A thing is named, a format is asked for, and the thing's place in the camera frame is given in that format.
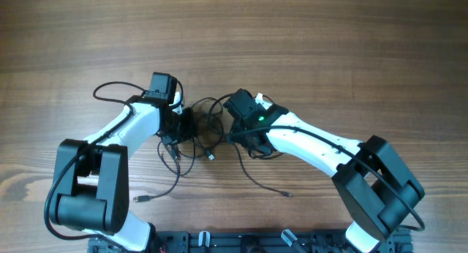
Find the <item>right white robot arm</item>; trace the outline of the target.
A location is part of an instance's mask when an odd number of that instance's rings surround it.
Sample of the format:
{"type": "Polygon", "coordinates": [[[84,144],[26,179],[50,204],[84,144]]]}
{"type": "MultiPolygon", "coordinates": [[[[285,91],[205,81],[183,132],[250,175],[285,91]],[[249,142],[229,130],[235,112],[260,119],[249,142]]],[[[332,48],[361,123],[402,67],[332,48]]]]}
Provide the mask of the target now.
{"type": "Polygon", "coordinates": [[[251,158],[289,154],[331,178],[353,220],[334,251],[375,252],[383,245],[398,250],[393,236],[407,229],[403,221],[409,215],[418,223],[414,229],[424,230],[415,212],[423,187],[387,140],[333,135],[245,89],[231,94],[223,106],[233,117],[227,141],[243,146],[251,158]]]}

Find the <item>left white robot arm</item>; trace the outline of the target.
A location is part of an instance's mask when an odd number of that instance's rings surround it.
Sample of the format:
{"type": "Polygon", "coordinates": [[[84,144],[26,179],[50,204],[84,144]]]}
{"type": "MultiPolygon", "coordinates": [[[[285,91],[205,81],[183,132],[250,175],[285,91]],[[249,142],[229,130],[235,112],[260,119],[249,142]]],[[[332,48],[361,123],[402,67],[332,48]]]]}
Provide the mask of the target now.
{"type": "Polygon", "coordinates": [[[121,104],[122,112],[103,129],[58,146],[44,223],[64,241],[88,239],[114,252],[166,252],[155,227],[129,210],[128,163],[150,137],[166,146],[193,138],[192,111],[183,107],[181,82],[161,72],[121,104]]]}

